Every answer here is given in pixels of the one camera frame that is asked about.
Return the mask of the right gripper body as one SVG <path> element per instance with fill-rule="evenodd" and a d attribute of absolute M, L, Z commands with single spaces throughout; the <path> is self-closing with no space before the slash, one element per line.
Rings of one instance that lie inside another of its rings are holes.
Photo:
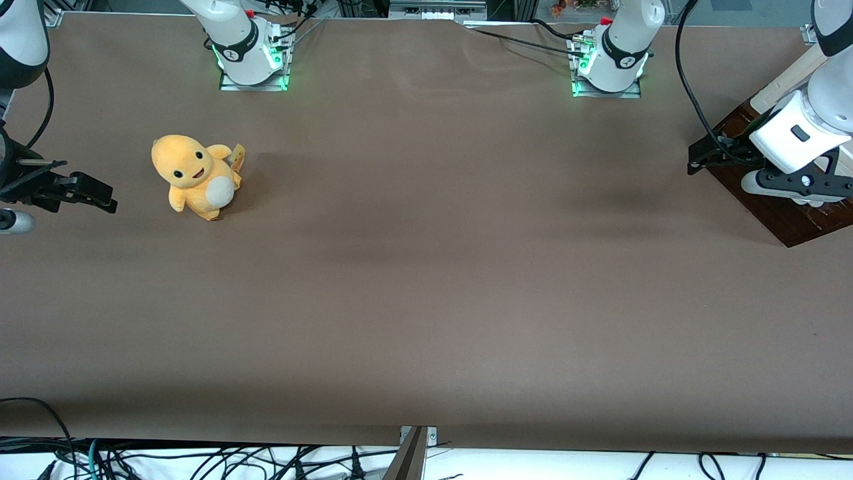
<path fill-rule="evenodd" d="M 21 166 L 18 164 L 21 145 L 12 139 L 1 124 L 1 197 L 15 197 Z"/>

